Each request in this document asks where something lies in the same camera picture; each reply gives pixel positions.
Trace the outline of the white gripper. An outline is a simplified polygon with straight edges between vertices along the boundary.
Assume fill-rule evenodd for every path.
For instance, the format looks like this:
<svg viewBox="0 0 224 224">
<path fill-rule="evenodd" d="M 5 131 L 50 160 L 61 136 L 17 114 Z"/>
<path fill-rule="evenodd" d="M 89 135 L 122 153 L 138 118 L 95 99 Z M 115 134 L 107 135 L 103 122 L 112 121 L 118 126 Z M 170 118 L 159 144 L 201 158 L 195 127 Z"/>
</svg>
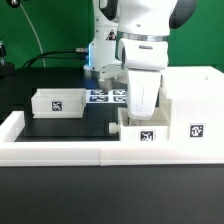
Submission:
<svg viewBox="0 0 224 224">
<path fill-rule="evenodd" d="M 121 38 L 117 56 L 127 77 L 128 116 L 150 120 L 160 88 L 161 72 L 168 65 L 168 43 Z"/>
</svg>

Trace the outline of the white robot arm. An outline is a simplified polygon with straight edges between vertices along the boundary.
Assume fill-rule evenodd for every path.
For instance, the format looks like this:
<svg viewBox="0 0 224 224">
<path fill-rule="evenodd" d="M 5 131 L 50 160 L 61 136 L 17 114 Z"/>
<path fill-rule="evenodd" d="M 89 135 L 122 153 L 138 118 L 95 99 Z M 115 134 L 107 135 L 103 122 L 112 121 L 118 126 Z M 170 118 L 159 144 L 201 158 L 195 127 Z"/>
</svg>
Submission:
<svg viewBox="0 0 224 224">
<path fill-rule="evenodd" d="M 128 116 L 149 120 L 161 72 L 168 66 L 168 36 L 193 15 L 197 0 L 92 0 L 94 38 L 84 71 L 101 88 L 127 85 Z"/>
</svg>

